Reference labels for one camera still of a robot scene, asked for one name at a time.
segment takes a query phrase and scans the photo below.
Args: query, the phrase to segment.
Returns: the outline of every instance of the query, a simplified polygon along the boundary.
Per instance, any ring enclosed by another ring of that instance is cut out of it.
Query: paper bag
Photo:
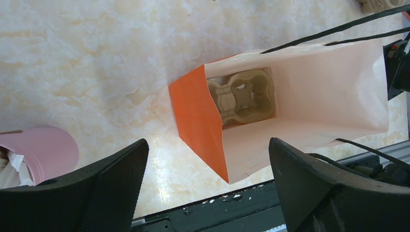
[[[180,138],[226,182],[270,165],[271,137],[310,152],[336,138],[353,140],[388,130],[380,40],[262,51],[201,65],[169,86]],[[274,117],[222,129],[206,80],[253,69],[270,72]]]

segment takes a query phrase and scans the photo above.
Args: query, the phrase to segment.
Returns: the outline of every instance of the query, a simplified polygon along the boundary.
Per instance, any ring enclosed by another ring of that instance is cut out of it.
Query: beige object
[[[270,118],[275,110],[273,82],[262,70],[239,72],[222,86],[213,80],[207,82],[223,125],[228,120],[262,121]]]
[[[395,7],[404,6],[407,0],[359,0],[362,3],[362,13],[378,13]]]

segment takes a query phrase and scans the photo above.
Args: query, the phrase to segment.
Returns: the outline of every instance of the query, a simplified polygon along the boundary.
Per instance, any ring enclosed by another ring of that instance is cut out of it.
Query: pink container
[[[55,127],[0,134],[0,146],[24,155],[35,185],[73,171],[79,156],[74,138]]]

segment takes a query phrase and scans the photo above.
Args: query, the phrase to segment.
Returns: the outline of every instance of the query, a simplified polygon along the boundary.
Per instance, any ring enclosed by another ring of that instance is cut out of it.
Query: marble floor
[[[0,0],[0,131],[50,125],[80,148],[77,168],[146,138],[134,217],[272,179],[270,167],[226,184],[178,137],[168,85],[197,66],[271,48],[363,17],[356,0]],[[393,15],[321,41],[401,28]],[[385,44],[394,39],[386,38]],[[370,147],[408,139],[406,98]],[[318,151],[332,159],[350,145]]]

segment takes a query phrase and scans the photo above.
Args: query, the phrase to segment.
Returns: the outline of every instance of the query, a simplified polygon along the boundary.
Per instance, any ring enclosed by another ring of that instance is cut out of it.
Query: tissue paper
[[[0,189],[34,185],[23,159],[23,155],[11,151],[0,158]]]
[[[9,157],[9,161],[10,161],[12,167],[14,167],[16,169],[16,171],[19,171],[20,170],[20,165],[23,162],[24,156],[13,153],[13,152],[9,152],[7,154],[7,156]]]

